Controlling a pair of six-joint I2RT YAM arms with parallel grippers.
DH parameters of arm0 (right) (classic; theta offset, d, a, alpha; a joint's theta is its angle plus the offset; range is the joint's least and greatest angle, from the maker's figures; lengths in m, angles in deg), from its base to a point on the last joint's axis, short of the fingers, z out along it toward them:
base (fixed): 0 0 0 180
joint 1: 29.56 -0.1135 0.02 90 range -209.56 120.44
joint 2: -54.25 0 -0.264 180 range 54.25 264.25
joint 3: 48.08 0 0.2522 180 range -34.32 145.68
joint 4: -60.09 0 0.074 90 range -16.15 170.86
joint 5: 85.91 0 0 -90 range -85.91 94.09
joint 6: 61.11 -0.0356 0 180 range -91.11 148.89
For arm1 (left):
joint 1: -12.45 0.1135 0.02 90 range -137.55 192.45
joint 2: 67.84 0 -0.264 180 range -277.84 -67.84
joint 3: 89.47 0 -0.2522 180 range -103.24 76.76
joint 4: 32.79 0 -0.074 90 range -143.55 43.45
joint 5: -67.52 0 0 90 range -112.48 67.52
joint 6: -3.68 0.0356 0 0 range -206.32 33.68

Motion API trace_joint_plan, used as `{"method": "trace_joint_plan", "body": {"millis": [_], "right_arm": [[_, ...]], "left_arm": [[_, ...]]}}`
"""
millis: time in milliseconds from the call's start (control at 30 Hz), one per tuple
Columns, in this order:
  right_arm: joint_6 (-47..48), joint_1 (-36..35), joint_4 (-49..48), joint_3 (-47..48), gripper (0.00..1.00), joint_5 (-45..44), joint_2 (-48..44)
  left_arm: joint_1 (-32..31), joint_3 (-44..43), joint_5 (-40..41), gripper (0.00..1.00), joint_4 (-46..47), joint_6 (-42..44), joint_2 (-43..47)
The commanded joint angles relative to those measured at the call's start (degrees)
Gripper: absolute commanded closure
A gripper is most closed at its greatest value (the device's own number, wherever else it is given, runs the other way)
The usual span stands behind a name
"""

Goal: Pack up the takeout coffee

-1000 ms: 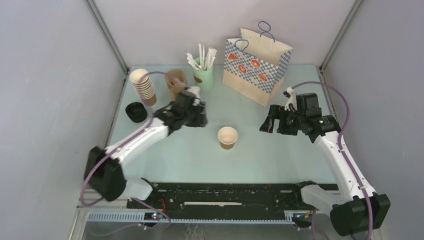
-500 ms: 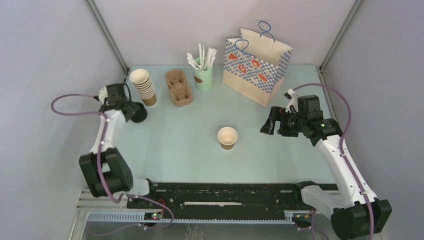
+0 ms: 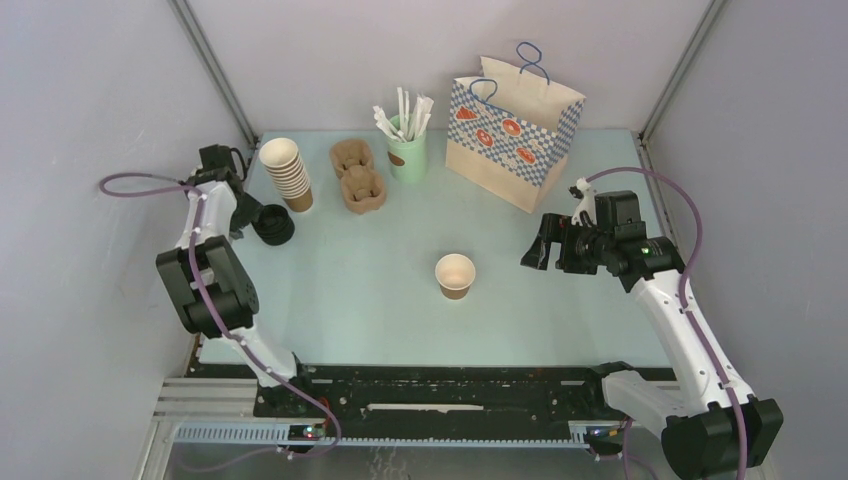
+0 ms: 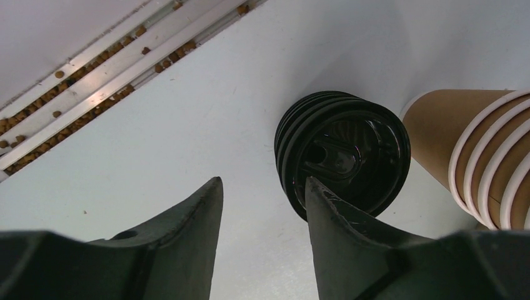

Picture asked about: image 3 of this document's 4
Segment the brown paper coffee cup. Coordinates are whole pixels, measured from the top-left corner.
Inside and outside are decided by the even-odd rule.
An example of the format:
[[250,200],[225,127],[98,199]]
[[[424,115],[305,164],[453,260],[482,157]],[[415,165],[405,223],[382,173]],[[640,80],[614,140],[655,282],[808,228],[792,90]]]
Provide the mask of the brown paper coffee cup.
[[476,267],[467,256],[451,253],[438,260],[435,277],[444,297],[460,300],[467,295],[476,279]]

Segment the brown pulp cup carrier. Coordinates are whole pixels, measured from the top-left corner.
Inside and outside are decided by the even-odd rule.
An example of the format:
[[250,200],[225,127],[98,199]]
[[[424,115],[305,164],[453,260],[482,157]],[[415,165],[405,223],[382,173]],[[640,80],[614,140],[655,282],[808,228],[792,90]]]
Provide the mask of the brown pulp cup carrier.
[[340,186],[346,208],[355,214],[378,210],[386,202],[385,182],[373,168],[351,166],[343,172]]

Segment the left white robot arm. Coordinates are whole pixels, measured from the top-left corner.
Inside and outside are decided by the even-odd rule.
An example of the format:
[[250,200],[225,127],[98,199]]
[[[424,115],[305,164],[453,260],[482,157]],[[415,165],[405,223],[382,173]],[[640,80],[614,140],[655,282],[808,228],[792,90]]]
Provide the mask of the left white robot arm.
[[185,181],[189,202],[185,227],[174,248],[156,258],[156,268],[183,327],[235,350],[260,386],[280,387],[278,404],[304,416],[316,403],[315,388],[297,377],[302,364],[290,350],[271,341],[257,320],[258,293],[232,247],[252,227],[270,246],[294,235],[288,210],[262,204],[245,191],[246,163],[235,148],[214,144],[200,149],[200,164]]

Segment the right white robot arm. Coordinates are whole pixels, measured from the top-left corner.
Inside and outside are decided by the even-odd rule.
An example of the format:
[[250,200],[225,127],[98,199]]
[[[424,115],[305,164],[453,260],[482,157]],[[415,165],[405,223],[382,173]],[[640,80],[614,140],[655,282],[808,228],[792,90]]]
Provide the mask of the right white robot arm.
[[759,399],[739,376],[712,333],[673,242],[649,237],[632,191],[587,193],[573,215],[545,213],[525,267],[545,270],[554,245],[557,269],[594,275],[606,269],[648,314],[678,382],[666,393],[622,362],[591,370],[581,392],[585,411],[606,418],[625,414],[661,442],[681,479],[743,473],[760,466],[783,425],[773,399]]

